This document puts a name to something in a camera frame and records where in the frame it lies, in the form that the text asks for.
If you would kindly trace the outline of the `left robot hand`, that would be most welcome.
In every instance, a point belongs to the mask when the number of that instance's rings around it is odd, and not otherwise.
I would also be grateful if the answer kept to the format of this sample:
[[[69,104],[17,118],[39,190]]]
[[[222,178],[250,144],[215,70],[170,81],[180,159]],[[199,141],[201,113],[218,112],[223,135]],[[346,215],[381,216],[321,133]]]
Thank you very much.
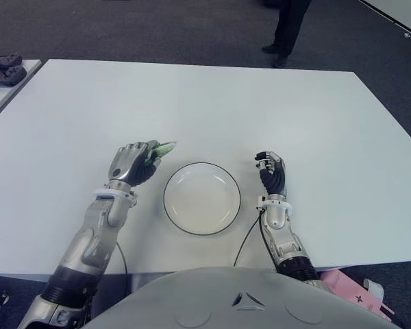
[[[156,172],[161,160],[153,152],[158,145],[155,140],[135,142],[121,147],[108,171],[109,181],[120,181],[138,186],[146,182]]]

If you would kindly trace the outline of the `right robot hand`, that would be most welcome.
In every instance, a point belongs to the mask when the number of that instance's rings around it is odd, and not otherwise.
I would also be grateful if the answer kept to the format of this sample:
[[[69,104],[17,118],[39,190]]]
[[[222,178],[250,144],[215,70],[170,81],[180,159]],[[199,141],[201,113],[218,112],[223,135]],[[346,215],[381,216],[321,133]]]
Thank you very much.
[[[256,154],[255,161],[267,193],[287,197],[286,167],[283,159],[273,151],[262,151]]]

